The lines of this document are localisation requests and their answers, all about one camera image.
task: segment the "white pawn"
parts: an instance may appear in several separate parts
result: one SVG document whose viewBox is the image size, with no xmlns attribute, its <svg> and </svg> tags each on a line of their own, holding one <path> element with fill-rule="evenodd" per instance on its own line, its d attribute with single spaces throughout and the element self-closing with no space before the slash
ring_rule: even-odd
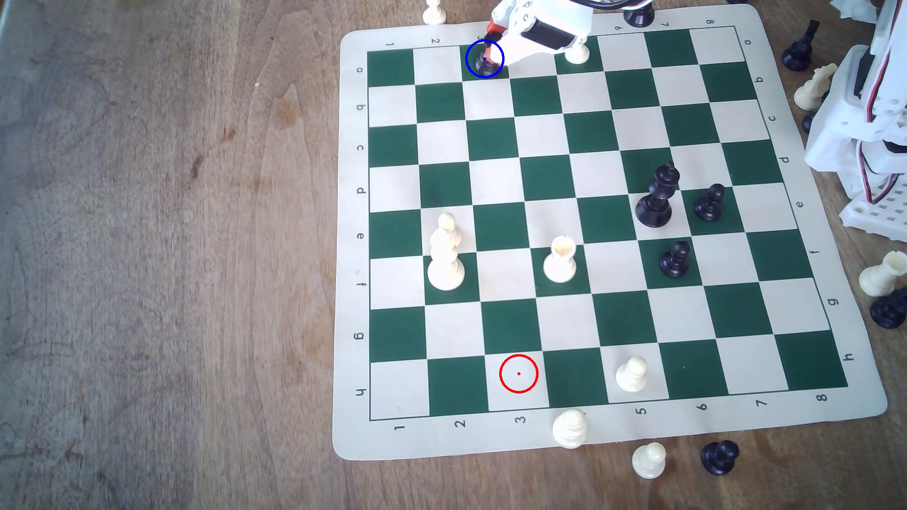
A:
<svg viewBox="0 0 907 510">
<path fill-rule="evenodd" d="M 579 409 L 567 409 L 554 419 L 551 433 L 559 445 L 573 449 L 586 440 L 586 415 Z"/>
<path fill-rule="evenodd" d="M 576 274 L 576 241 L 567 236 L 558 236 L 551 242 L 551 254 L 541 265 L 548 280 L 566 283 Z"/>
<path fill-rule="evenodd" d="M 907 274 L 907 255 L 901 251 L 889 251 L 881 264 L 860 273 L 860 289 L 873 298 L 887 296 L 894 290 L 894 282 L 904 274 Z"/>
<path fill-rule="evenodd" d="M 665 451 L 659 443 L 649 443 L 640 446 L 633 452 L 633 471 L 643 478 L 656 478 L 665 471 Z"/>
<path fill-rule="evenodd" d="M 646 386 L 646 370 L 649 365 L 639 356 L 630 358 L 628 362 L 618 368 L 616 379 L 620 389 L 628 393 L 636 393 Z"/>
<path fill-rule="evenodd" d="M 447 13 L 438 6 L 441 0 L 425 0 L 425 3 L 428 4 L 428 8 L 422 13 L 422 21 L 426 25 L 440 25 L 447 20 Z"/>
</svg>

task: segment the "wooden table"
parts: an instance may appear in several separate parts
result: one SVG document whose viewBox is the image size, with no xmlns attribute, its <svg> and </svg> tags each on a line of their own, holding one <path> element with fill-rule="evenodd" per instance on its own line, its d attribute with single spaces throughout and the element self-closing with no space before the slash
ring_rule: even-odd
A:
<svg viewBox="0 0 907 510">
<path fill-rule="evenodd" d="M 659 8 L 718 4 L 658 0 Z M 872 27 L 827 0 L 753 0 L 816 64 Z M 444 0 L 448 23 L 494 0 Z M 0 34 L 0 506 L 882 507 L 907 501 L 907 329 L 870 320 L 881 417 L 394 462 L 331 446 L 340 39 L 421 0 L 8 0 Z M 793 94 L 807 74 L 781 72 Z M 802 115 L 793 106 L 799 118 Z M 856 285 L 901 243 L 844 229 Z"/>
</svg>

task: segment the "chess mat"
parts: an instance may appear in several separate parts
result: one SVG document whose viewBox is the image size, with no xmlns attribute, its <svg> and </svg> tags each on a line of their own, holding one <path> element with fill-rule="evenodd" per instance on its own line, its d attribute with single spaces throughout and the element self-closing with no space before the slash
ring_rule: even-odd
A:
<svg viewBox="0 0 907 510">
<path fill-rule="evenodd" d="M 348 34 L 341 46 L 334 446 L 390 459 L 881 414 L 865 325 L 756 10 L 593 16 L 585 64 L 534 55 L 480 79 L 485 23 Z M 673 216 L 633 207 L 673 161 Z M 723 215 L 693 206 L 727 186 Z M 451 212 L 463 284 L 432 287 Z M 576 276 L 547 280 L 551 241 Z M 688 273 L 658 259 L 692 247 Z M 618 367 L 649 364 L 639 393 Z"/>
</svg>

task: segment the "black chess piece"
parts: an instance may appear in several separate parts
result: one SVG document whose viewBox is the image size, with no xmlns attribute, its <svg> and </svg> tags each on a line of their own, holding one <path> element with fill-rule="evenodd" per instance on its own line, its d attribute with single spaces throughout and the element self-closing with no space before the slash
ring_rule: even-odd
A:
<svg viewBox="0 0 907 510">
<path fill-rule="evenodd" d="M 907 288 L 897 289 L 878 298 L 869 307 L 869 316 L 885 329 L 895 329 L 907 318 Z"/>
<path fill-rule="evenodd" d="M 803 71 L 813 61 L 813 37 L 815 31 L 819 29 L 819 22 L 809 20 L 809 28 L 806 34 L 800 37 L 791 47 L 784 50 L 781 54 L 781 64 L 784 64 L 791 71 Z"/>
<path fill-rule="evenodd" d="M 702 448 L 699 458 L 706 470 L 715 476 L 726 475 L 734 469 L 734 460 L 740 455 L 740 447 L 734 441 L 724 440 L 709 443 Z"/>
<path fill-rule="evenodd" d="M 656 229 L 663 227 L 671 219 L 671 204 L 668 199 L 674 196 L 674 186 L 680 182 L 680 172 L 674 168 L 674 162 L 658 167 L 655 179 L 649 182 L 649 194 L 636 202 L 636 217 L 643 225 Z"/>
<path fill-rule="evenodd" d="M 696 201 L 693 212 L 702 221 L 718 221 L 721 218 L 721 201 L 725 198 L 725 187 L 722 184 L 712 184 L 706 196 Z"/>
<path fill-rule="evenodd" d="M 658 265 L 661 272 L 668 278 L 680 278 L 687 274 L 687 257 L 689 257 L 689 243 L 679 240 L 674 243 L 671 251 L 661 256 Z"/>
</svg>

